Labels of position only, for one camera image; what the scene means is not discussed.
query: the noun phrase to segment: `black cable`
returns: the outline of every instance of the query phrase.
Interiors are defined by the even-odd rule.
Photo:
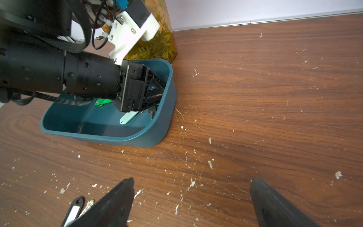
[[[95,19],[95,21],[94,21],[94,24],[95,24],[95,25],[97,25],[97,21],[98,21],[99,15],[101,14],[102,8],[103,8],[103,6],[105,5],[106,1],[107,1],[107,0],[102,0],[101,4],[99,5],[99,9],[98,9],[98,11],[97,11],[96,19]],[[114,0],[114,13],[113,13],[113,19],[112,19],[112,21],[111,21],[111,22],[113,23],[113,22],[115,21],[115,19],[116,19],[116,0]],[[108,38],[106,38],[106,39],[103,41],[103,43],[102,43],[102,45],[101,45],[101,46],[96,47],[96,46],[94,45],[94,34],[95,34],[95,31],[96,31],[96,29],[95,29],[95,28],[93,28],[93,31],[92,31],[92,46],[93,46],[93,48],[94,48],[94,49],[99,50],[99,49],[101,49],[102,47],[104,47],[104,45],[106,45],[106,43],[107,43],[107,41],[108,41]]]
[[[34,91],[31,92],[31,91],[15,90],[15,93],[30,96],[28,98],[13,100],[13,102],[18,104],[19,106],[25,106],[25,105],[29,104],[33,100],[33,98],[40,98],[40,99],[51,101],[51,102],[57,102],[57,103],[62,103],[62,104],[75,105],[75,106],[85,106],[92,102],[92,100],[88,101],[88,102],[77,102],[77,101],[67,100],[67,99],[58,98],[58,97],[54,97],[54,96],[49,96],[47,94],[34,92]]]

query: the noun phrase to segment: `blue tray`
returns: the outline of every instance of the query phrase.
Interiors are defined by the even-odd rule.
[[[163,59],[135,62],[149,67],[167,82],[153,119],[145,110],[127,124],[121,125],[120,118],[125,113],[119,112],[112,103],[103,107],[95,105],[97,99],[87,106],[53,103],[40,121],[40,130],[51,135],[118,146],[149,148],[158,144],[168,131],[176,101],[173,68]],[[73,96],[65,94],[64,91],[59,97],[73,100]]]

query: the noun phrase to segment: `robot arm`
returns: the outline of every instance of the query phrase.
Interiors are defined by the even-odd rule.
[[[132,1],[116,20],[106,21],[112,26],[106,37],[115,45],[110,58],[88,52],[70,53],[61,48],[62,44],[48,42],[50,36],[69,35],[71,14],[64,12],[64,0],[36,2],[48,4],[50,11],[56,14],[52,18],[62,18],[59,23],[48,22],[48,17],[42,18],[42,9],[20,10],[11,8],[7,0],[0,0],[1,102],[16,100],[18,94],[29,95],[35,91],[61,93],[64,86],[65,92],[77,100],[110,99],[122,112],[142,111],[160,102],[165,83],[146,66],[123,60],[140,38],[150,40],[159,29],[158,22],[142,0]],[[50,4],[61,5],[62,10]],[[24,26],[21,17],[25,16],[21,11],[33,11],[39,16],[31,16],[30,25]],[[52,33],[46,33],[46,26],[54,28],[50,30]]]

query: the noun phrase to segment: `wooden floor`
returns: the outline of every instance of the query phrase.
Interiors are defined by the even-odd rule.
[[[361,226],[363,15],[175,37],[175,111],[150,149],[46,135],[47,101],[0,108],[0,226],[60,226],[128,177],[130,227],[258,226],[254,177],[322,226]]]

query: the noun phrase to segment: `green leaves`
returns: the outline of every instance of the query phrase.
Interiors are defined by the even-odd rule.
[[[126,55],[125,59],[163,58],[167,61],[172,61],[176,55],[176,46],[173,33],[166,26],[167,21],[164,18],[165,14],[167,15],[167,12],[163,11],[166,10],[165,0],[148,0],[146,2],[148,3],[146,4],[148,9],[161,25],[161,29],[157,31],[154,38],[149,42],[139,40]]]

